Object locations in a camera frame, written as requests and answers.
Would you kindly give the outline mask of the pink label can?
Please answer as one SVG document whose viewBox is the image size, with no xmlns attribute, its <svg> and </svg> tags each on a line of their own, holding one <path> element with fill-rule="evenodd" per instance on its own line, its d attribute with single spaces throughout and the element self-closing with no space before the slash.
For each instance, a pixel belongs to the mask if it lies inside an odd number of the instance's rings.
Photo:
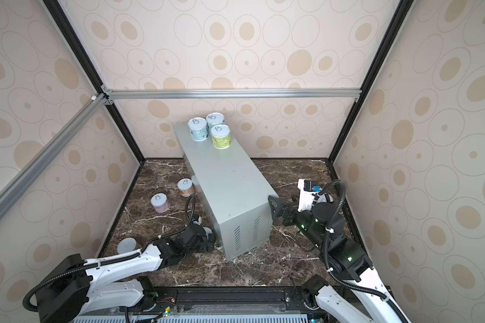
<svg viewBox="0 0 485 323">
<path fill-rule="evenodd" d="M 116 248 L 117 254 L 125 254 L 127 252 L 133 252 L 139 248 L 135 238 L 125 238 L 121 240 Z"/>
<path fill-rule="evenodd" d="M 164 193 L 155 194 L 150 199 L 150 203 L 157 213 L 164 213 L 170 208 L 170 202 Z"/>
</svg>

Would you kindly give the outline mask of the green label can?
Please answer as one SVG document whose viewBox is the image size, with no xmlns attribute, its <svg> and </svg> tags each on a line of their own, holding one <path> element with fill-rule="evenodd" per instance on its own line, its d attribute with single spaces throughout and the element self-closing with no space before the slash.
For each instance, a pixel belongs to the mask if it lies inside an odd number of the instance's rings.
<svg viewBox="0 0 485 323">
<path fill-rule="evenodd" d="M 227 125 L 215 125 L 210 129 L 213 145 L 216 149 L 226 149 L 231 146 L 231 131 Z"/>
</svg>

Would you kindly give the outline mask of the teal label can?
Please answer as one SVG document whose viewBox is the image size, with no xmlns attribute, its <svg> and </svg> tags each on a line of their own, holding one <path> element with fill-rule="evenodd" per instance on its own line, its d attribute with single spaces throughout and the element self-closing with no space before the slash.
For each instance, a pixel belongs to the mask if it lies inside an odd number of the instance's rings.
<svg viewBox="0 0 485 323">
<path fill-rule="evenodd" d="M 192 140 L 196 142 L 205 141 L 208 138 L 207 121 L 201 117 L 195 117 L 187 122 Z"/>
<path fill-rule="evenodd" d="M 206 116 L 207 126 L 209 129 L 216 125 L 223 125 L 225 123 L 225 117 L 221 113 L 210 113 Z"/>
</svg>

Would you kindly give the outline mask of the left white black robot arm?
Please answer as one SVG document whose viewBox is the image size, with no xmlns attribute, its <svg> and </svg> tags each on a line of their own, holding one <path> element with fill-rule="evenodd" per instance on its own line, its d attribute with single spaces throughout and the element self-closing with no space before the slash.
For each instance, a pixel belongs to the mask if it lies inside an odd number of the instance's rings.
<svg viewBox="0 0 485 323">
<path fill-rule="evenodd" d="M 90 311 L 133 307 L 144 298 L 144 284 L 125 278 L 175 266 L 195 253 L 214 249 L 213 232 L 195 215 L 197 197 L 187 197 L 185 226 L 157 236 L 142 248 L 105 258 L 66 257 L 26 293 L 22 306 L 36 312 L 41 322 L 71 322 Z"/>
</svg>

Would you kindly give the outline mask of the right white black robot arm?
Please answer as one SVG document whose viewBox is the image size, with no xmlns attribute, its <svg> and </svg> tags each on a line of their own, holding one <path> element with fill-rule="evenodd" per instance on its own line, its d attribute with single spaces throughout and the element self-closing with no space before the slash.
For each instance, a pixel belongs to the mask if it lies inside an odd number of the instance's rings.
<svg viewBox="0 0 485 323">
<path fill-rule="evenodd" d="M 344 183 L 333 180 L 324 187 L 312 180 L 299 183 L 298 205 L 268 197 L 273 220 L 296 227 L 318 249 L 328 275 L 341 287 L 352 291 L 367 313 L 347 301 L 320 275 L 311 277 L 298 290 L 304 306 L 323 310 L 339 322 L 408 322 L 367 252 L 344 234 Z"/>
</svg>

